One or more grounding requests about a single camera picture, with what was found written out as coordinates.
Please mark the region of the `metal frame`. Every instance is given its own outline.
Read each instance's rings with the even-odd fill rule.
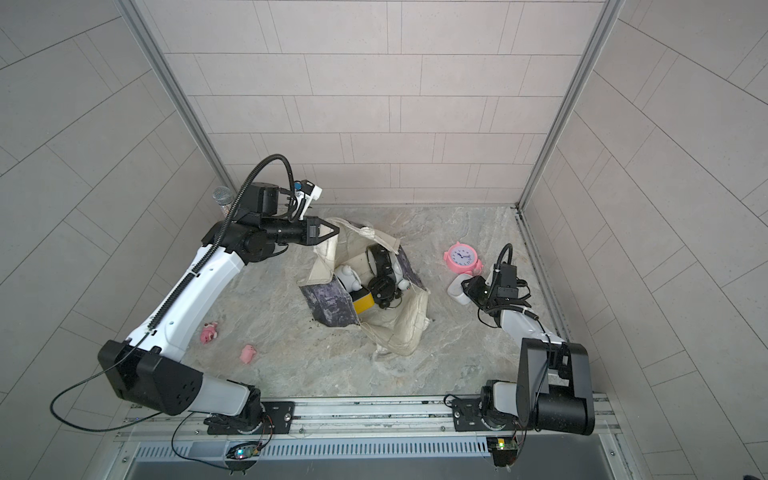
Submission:
[[[563,97],[562,103],[560,103],[560,108],[558,109],[557,115],[554,117],[554,122],[552,122],[552,126],[549,128],[547,138],[544,141],[544,146],[541,148],[538,159],[531,170],[531,175],[525,183],[523,194],[518,202],[518,209],[521,212],[525,210],[525,207],[528,205],[534,187],[541,177],[541,172],[544,170],[544,166],[551,156],[554,146],[560,139],[565,123],[568,121],[568,117],[574,110],[576,101],[578,100],[579,95],[581,95],[581,91],[584,90],[584,85],[587,83],[587,79],[592,72],[594,63],[597,61],[600,51],[602,50],[603,45],[605,45],[614,23],[616,23],[616,18],[618,18],[623,1],[624,0],[606,0],[603,4],[600,17],[594,25],[592,35],[584,49],[584,54],[581,56],[581,60],[576,67],[576,72],[571,79],[571,83],[568,85],[568,90]]]
[[[235,191],[236,189],[230,175],[227,173],[227,170],[224,169],[224,165],[221,163],[219,155],[216,153],[213,144],[205,133],[200,120],[194,113],[192,106],[187,100],[187,96],[182,92],[178,80],[174,77],[170,66],[165,61],[163,52],[160,50],[160,47],[157,46],[157,42],[152,37],[134,0],[114,0],[114,3],[123,15],[125,22],[128,24],[128,29],[131,30],[136,42],[144,52],[144,56],[147,57],[154,73],[168,93],[170,100],[174,103],[176,111],[178,111],[181,116],[181,120],[187,125],[190,134],[192,134],[192,138],[195,140],[195,143],[197,143],[203,156],[208,160],[208,163],[214,169],[214,172],[216,172],[216,175],[222,183],[232,191]]]

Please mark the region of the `microphone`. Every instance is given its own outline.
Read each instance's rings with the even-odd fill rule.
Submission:
[[[230,205],[232,204],[232,190],[227,187],[216,187],[214,193],[211,195],[216,203],[221,208],[224,215],[228,215],[230,212]]]

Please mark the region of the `pink alarm clock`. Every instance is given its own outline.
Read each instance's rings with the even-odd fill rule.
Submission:
[[[482,272],[482,262],[475,249],[466,243],[456,242],[442,256],[445,264],[453,273],[469,273],[479,275]]]

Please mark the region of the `white wall tile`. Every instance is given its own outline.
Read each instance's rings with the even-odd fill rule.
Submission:
[[[643,87],[640,89],[640,93],[638,93],[637,97],[632,101],[637,108],[640,108],[641,110],[645,108],[645,105],[650,100],[650,96],[654,94],[659,87],[659,84],[664,80],[664,77],[667,76],[667,72],[672,68],[672,65],[679,56],[680,54],[671,48],[664,51],[664,54],[661,55],[661,60],[656,64],[654,70],[650,73],[650,77],[648,77],[643,84]]]
[[[200,248],[200,239],[213,225],[197,208],[187,218],[181,231],[170,245],[165,258],[157,267],[157,275],[168,283],[176,283],[189,268]]]
[[[480,120],[480,133],[487,134],[491,132],[491,125],[493,124],[493,117],[496,115],[497,104],[498,97],[485,98],[485,108],[482,112],[482,120]]]
[[[442,157],[445,153],[446,136],[446,134],[435,134],[435,149],[432,152],[432,163],[434,164],[442,163]]]
[[[646,453],[643,456],[654,475],[692,475],[694,473],[682,450]]]
[[[627,172],[718,285],[768,260],[768,227],[661,130]]]
[[[167,117],[176,111],[176,106],[171,101],[168,93],[165,91],[165,88],[163,88],[163,85],[160,84],[160,80],[157,78],[154,70],[150,70],[147,73],[141,75],[139,79],[149,92],[152,100],[154,100],[154,103],[156,103],[157,107],[160,108],[160,111],[163,113],[164,117]]]
[[[83,338],[89,339],[98,345],[104,345],[107,340],[114,339],[115,331],[108,329],[106,326],[100,323],[94,322],[89,318],[85,318],[80,313],[71,311],[64,321],[61,322],[61,328],[79,335]]]
[[[603,171],[603,168],[605,168],[605,165],[611,158],[613,158],[611,152],[608,151],[607,148],[604,148],[598,159],[594,162],[594,165],[592,165],[592,168],[589,169],[586,178],[581,182],[584,185],[584,188],[589,190],[592,187],[592,184],[597,180],[598,175]]]
[[[415,204],[482,204],[487,188],[416,188]]]
[[[464,187],[468,175],[467,164],[403,164],[400,187]]]
[[[176,162],[174,156],[170,153],[170,150],[168,150],[168,147],[166,147],[160,137],[157,136],[157,132],[152,132],[149,134],[147,136],[147,141],[150,145],[152,145],[154,151],[160,155],[160,158],[163,159],[163,162],[165,162],[165,166],[168,167],[168,170],[172,172],[178,170],[179,164]]]
[[[585,319],[591,319],[604,309],[608,302],[568,225],[562,227],[561,232],[552,241],[552,247],[558,255],[581,314]]]
[[[744,197],[742,202],[758,217],[768,212],[768,180]]]
[[[163,119],[147,89],[135,81],[77,119],[48,146],[95,187]]]
[[[476,187],[523,188],[531,173],[531,165],[480,165]]]
[[[157,220],[150,214],[142,215],[80,298],[75,311],[119,329],[172,241]]]
[[[338,134],[262,134],[266,154],[283,154],[296,164],[344,163]]]
[[[48,411],[48,404],[57,393],[93,372],[99,349],[100,346],[90,340],[57,329],[8,393],[0,405],[0,422],[5,430],[0,437],[4,475],[29,477],[41,456],[29,446],[47,445],[61,426],[52,415],[41,415],[41,412]],[[66,415],[81,389],[78,387],[62,396],[56,402],[56,411]]]
[[[766,32],[760,0],[653,2],[639,29],[727,78]]]
[[[387,132],[387,97],[296,97],[306,132]]]
[[[512,53],[581,55],[601,7],[597,3],[525,3]]]
[[[640,450],[645,453],[679,449],[680,444],[664,418],[619,324],[612,322],[595,333],[594,342]]]
[[[387,53],[402,53],[402,2],[387,2]]]
[[[0,86],[0,146],[16,158],[112,93],[71,40],[3,68]]]
[[[579,246],[585,248],[605,225],[605,220],[567,164],[552,185],[552,195],[571,225]]]
[[[533,195],[531,195],[531,204],[536,208],[544,230],[546,232],[552,230],[562,212],[546,184],[539,182],[536,185]]]
[[[654,297],[742,441],[765,441],[768,412],[758,405],[768,385],[751,375],[768,368],[765,345],[700,264]]]
[[[760,471],[768,472],[768,442],[748,443],[745,446]]]
[[[0,346],[5,368],[0,391],[10,391],[108,255],[66,223],[53,232],[0,286],[6,322]]]
[[[656,398],[680,440],[697,478],[739,478],[759,475],[757,466],[698,373],[654,387]],[[718,455],[707,436],[717,431]]]
[[[615,237],[600,247],[589,266],[641,367],[683,349]]]
[[[609,160],[589,194],[640,276],[677,252],[683,242],[616,160]]]
[[[581,57],[578,55],[533,55],[525,72],[520,95],[565,95]]]
[[[408,132],[477,132],[484,97],[404,97],[401,129]]]
[[[179,81],[181,89],[187,95],[211,95],[208,82],[200,69],[195,54],[168,53],[165,59],[170,65],[174,77]]]
[[[267,52],[252,2],[147,0],[170,53]]]
[[[198,54],[214,95],[310,95],[302,55]]]
[[[675,61],[643,111],[738,198],[768,178],[768,105],[692,61]]]
[[[334,189],[337,204],[412,204],[412,188],[338,188]]]
[[[695,371],[696,366],[690,361],[690,357],[685,350],[643,369],[645,378],[648,379],[648,383],[652,386]]]
[[[594,70],[634,100],[667,47],[624,22],[616,22]]]
[[[688,247],[682,247],[674,255],[666,259],[661,265],[653,269],[648,275],[643,277],[645,285],[651,293],[658,290],[666,282],[672,280],[678,273],[696,263],[696,257],[688,250]]]
[[[170,117],[166,118],[157,127],[155,133],[157,133],[163,145],[170,151],[170,154],[174,156],[176,163],[179,165],[183,164],[197,147],[187,129],[187,125],[181,120],[178,112],[174,112]]]
[[[768,293],[765,285],[768,285],[768,263],[729,283],[723,287],[723,292],[752,330],[764,343],[768,343]]]
[[[597,315],[593,316],[587,321],[587,328],[593,335],[597,333],[607,324],[613,322],[616,319],[614,311],[609,306],[603,308]]]
[[[16,45],[13,45],[11,39],[2,31],[0,31],[0,58],[6,64],[11,64],[24,58],[22,51]]]
[[[48,147],[0,177],[0,279],[6,278],[88,194],[90,187]]]
[[[78,209],[122,241],[171,172],[148,141],[141,142],[80,202]]]
[[[522,188],[489,188],[485,196],[487,204],[516,204],[523,194]]]
[[[100,442],[101,437],[98,435],[59,430],[41,455],[30,480],[81,478]]]
[[[306,55],[315,95],[418,95],[421,62],[419,55]]]
[[[251,164],[259,161],[260,155],[251,134],[211,134],[216,152],[225,165]]]
[[[270,3],[266,0],[257,0],[253,2],[253,6],[256,8],[256,14],[259,17],[259,26],[264,35],[267,51],[269,53],[282,53],[283,49],[280,47],[280,39],[277,37],[275,22],[272,20]]]
[[[149,62],[122,18],[89,30],[88,37],[123,85],[150,69]]]
[[[653,122],[595,73],[581,92],[576,112],[622,167],[654,129]]]
[[[88,37],[87,32],[81,33],[80,35],[72,38],[72,40],[75,44],[77,44],[78,48],[80,48],[80,50],[83,52],[83,55],[85,55],[91,65],[93,65],[93,68],[96,69],[99,76],[101,77],[101,80],[104,80],[104,83],[107,84],[110,90],[116,92],[123,87],[123,84],[120,82],[120,80],[118,80],[118,77],[114,74],[112,69],[104,60],[104,57],[101,56],[99,50],[96,49],[94,42],[92,42]]]
[[[527,55],[424,55],[422,95],[517,95]]]
[[[518,153],[520,134],[447,134],[444,164],[511,164]]]
[[[10,153],[0,147],[0,175],[11,170],[18,162]]]
[[[155,201],[176,225],[184,225],[200,195],[214,179],[214,171],[197,150],[170,178]]]
[[[384,2],[270,2],[283,53],[386,53]]]
[[[510,5],[519,8],[506,2],[404,2],[402,52],[495,55]]]
[[[389,187],[389,165],[314,165],[315,182],[328,188]]]
[[[504,21],[504,31],[502,39],[498,43],[498,54],[506,55],[512,52],[512,46],[515,44],[515,37],[518,34],[520,25],[520,16],[523,13],[523,4],[510,2],[507,10],[507,18]]]
[[[578,179],[584,181],[602,153],[603,144],[574,112],[560,135],[558,149],[571,165]]]
[[[118,242],[114,238],[110,237],[107,232],[99,228],[77,208],[73,209],[64,221],[106,254],[111,255],[118,248]]]
[[[291,132],[281,97],[196,97],[214,133]]]
[[[434,146],[434,134],[352,134],[357,164],[429,164]]]
[[[745,88],[766,65],[768,65],[768,37],[763,35],[763,38],[728,77],[728,81],[738,88]]]
[[[545,134],[554,120],[560,97],[502,97],[498,99],[491,131]]]
[[[6,2],[0,28],[24,55],[31,55],[119,15],[114,4],[99,0]]]

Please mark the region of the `marble floor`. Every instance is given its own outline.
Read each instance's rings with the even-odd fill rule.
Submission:
[[[407,357],[382,354],[358,326],[329,328],[313,320],[296,281],[309,272],[314,255],[310,247],[293,245],[232,279],[204,320],[219,323],[218,338],[201,345],[196,335],[184,363],[255,385],[265,397],[472,394],[488,379],[515,381],[519,348],[500,329],[483,326],[474,306],[460,306],[445,292],[455,274],[442,254],[457,240],[478,251],[486,277],[504,244],[512,243],[518,275],[531,286],[530,302],[553,328],[510,207],[319,207],[310,213],[401,239],[431,292],[431,323],[419,348]],[[248,343],[258,354],[244,365],[239,355]]]

